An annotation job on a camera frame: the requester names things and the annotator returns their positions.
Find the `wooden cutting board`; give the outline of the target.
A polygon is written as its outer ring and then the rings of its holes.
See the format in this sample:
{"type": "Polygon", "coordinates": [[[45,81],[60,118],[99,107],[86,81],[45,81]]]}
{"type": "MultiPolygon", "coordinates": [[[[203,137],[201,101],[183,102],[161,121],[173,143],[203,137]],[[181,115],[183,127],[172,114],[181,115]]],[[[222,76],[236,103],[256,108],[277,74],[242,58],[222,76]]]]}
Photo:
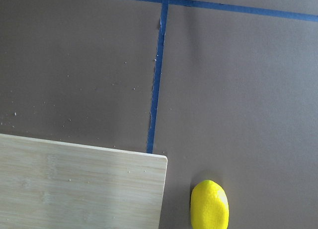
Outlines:
{"type": "Polygon", "coordinates": [[[167,158],[2,134],[3,229],[156,229],[167,158]]]}

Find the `yellow lemon right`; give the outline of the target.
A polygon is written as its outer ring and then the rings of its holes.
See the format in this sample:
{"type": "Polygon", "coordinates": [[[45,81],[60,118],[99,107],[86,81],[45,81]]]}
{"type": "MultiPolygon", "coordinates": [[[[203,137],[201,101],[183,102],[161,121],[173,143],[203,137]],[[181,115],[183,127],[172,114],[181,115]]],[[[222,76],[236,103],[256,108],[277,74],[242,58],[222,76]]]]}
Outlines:
{"type": "Polygon", "coordinates": [[[198,183],[191,192],[190,220],[194,229],[226,229],[229,204],[223,188],[212,180],[198,183]]]}

